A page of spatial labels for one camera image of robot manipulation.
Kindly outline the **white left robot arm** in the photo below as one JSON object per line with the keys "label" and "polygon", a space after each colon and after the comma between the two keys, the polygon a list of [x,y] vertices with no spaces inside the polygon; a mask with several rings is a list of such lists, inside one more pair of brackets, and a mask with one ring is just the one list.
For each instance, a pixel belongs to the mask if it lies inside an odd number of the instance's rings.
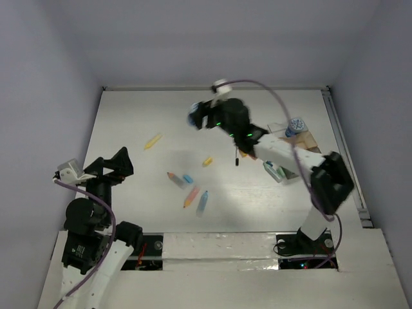
{"label": "white left robot arm", "polygon": [[133,175],[126,147],[112,158],[98,157],[85,169],[76,159],[60,166],[53,182],[82,194],[66,207],[62,251],[62,283],[55,308],[102,308],[118,273],[132,254],[141,251],[142,227],[117,222],[112,188]]}

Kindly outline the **clear orange-tipped highlighter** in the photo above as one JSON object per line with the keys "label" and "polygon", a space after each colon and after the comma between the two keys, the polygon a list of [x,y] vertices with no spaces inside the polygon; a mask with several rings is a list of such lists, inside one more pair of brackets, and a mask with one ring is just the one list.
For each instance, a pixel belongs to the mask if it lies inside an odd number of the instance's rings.
{"label": "clear orange-tipped highlighter", "polygon": [[170,179],[170,181],[172,181],[176,186],[178,186],[181,189],[185,189],[187,186],[187,183],[185,182],[185,180],[181,179],[180,177],[178,177],[177,175],[175,175],[174,173],[171,172],[167,172],[167,176]]}

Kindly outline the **blue highlighter pen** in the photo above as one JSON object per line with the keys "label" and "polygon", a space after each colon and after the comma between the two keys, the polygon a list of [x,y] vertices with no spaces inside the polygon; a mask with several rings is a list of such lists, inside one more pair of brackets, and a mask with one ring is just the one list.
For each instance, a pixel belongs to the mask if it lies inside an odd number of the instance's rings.
{"label": "blue highlighter pen", "polygon": [[202,194],[202,196],[201,196],[201,198],[200,198],[200,200],[199,200],[198,207],[197,207],[197,209],[196,209],[196,216],[197,216],[197,217],[201,217],[202,214],[204,213],[204,210],[205,210],[205,207],[206,207],[208,198],[209,198],[209,192],[208,192],[208,191],[205,191],[205,192]]}

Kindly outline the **blue highlighter cap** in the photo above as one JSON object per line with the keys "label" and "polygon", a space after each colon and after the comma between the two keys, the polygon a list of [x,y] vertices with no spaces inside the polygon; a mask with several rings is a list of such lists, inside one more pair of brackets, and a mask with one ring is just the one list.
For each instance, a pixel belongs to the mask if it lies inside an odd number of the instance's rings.
{"label": "blue highlighter cap", "polygon": [[184,175],[183,175],[183,179],[184,179],[187,183],[193,183],[193,179],[192,179],[188,174],[184,174]]}

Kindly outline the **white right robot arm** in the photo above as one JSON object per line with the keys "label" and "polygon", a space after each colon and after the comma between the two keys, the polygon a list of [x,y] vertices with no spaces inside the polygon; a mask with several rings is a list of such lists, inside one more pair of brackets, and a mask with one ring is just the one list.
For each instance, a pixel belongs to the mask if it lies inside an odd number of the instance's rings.
{"label": "white right robot arm", "polygon": [[296,233],[278,237],[274,251],[284,258],[317,255],[321,237],[329,223],[340,220],[337,211],[354,189],[342,156],[314,153],[276,137],[253,124],[248,107],[237,98],[194,103],[187,118],[198,130],[221,129],[241,152],[301,177],[312,206]]}

